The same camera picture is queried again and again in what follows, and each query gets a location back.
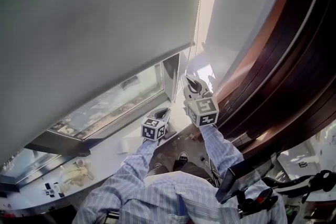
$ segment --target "shoe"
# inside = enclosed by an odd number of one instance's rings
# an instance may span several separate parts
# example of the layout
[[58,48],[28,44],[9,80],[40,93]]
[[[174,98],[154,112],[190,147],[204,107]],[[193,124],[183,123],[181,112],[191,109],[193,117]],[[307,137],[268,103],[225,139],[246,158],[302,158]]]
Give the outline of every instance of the shoe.
[[181,152],[180,153],[180,156],[178,157],[179,159],[179,161],[188,161],[188,154],[187,154],[187,152],[185,152],[185,151],[183,151],[183,152]]
[[162,164],[161,164],[161,163],[156,163],[156,164],[154,164],[154,167],[153,167],[153,169],[155,169],[155,168],[158,168],[158,167],[160,167],[160,166],[162,166]]

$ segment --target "floor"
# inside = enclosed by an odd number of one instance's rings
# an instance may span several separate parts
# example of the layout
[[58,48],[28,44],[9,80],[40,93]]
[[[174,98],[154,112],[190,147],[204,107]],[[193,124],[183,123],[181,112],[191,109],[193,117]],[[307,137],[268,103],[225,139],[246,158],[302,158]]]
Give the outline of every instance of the floor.
[[182,132],[174,139],[158,147],[150,162],[150,170],[156,163],[161,163],[168,168],[169,172],[172,172],[174,162],[179,158],[180,153],[186,152],[189,162],[205,169],[211,175],[204,142],[194,141],[191,136],[188,131]]

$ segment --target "striped shirt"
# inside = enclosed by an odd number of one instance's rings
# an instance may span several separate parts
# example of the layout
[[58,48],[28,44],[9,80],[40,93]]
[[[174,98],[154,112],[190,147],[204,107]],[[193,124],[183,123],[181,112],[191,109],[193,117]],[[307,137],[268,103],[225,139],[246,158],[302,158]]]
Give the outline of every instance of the striped shirt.
[[[214,126],[200,127],[205,147],[221,175],[243,156]],[[281,197],[269,210],[240,219],[236,197],[221,205],[217,188],[186,173],[164,174],[146,186],[144,178],[157,142],[145,141],[122,167],[94,189],[77,212],[73,223],[94,223],[110,211],[118,211],[119,223],[287,223]],[[246,198],[256,198],[268,188],[261,180],[250,186]]]

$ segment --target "shirt sleeve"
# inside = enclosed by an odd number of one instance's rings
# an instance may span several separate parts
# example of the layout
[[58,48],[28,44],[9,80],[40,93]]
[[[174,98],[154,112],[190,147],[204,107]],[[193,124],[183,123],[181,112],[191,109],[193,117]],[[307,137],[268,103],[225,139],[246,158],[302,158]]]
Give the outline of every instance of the shirt sleeve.
[[[244,160],[242,153],[230,141],[225,140],[215,126],[201,126],[199,129],[205,142],[206,151],[220,175],[223,176],[228,168]],[[267,188],[269,187],[259,180],[245,191],[246,198],[255,199]],[[279,196],[278,201],[266,216],[270,217],[274,223],[287,223],[284,201],[281,195],[276,192],[274,194]]]
[[157,141],[147,140],[129,155],[114,175],[87,196],[73,223],[94,223],[109,211],[120,209],[130,193],[145,186],[143,180],[156,147]]
[[221,176],[224,176],[232,165],[244,160],[242,153],[230,141],[225,140],[215,126],[200,126],[199,129],[206,151]]

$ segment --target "small object on counter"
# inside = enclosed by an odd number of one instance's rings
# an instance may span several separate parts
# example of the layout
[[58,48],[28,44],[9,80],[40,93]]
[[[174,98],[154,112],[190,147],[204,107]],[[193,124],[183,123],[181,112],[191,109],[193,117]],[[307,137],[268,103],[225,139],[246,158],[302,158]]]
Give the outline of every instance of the small object on counter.
[[55,197],[55,192],[54,190],[50,187],[50,184],[49,183],[45,183],[44,184],[46,186],[46,189],[43,190],[43,193],[45,195],[49,195],[50,198],[54,198]]
[[59,197],[63,198],[65,196],[62,187],[58,184],[58,182],[54,183],[54,189],[58,193]]
[[204,80],[190,74],[183,76],[182,80],[184,105],[191,121],[196,127],[215,124],[218,120],[219,108],[208,85]]
[[125,138],[118,141],[118,154],[124,154],[129,152],[128,142]]
[[60,177],[60,189],[61,193],[66,193],[71,185],[83,186],[83,180],[89,178],[94,179],[93,174],[89,170],[89,164],[83,159],[77,160],[68,168],[63,168]]

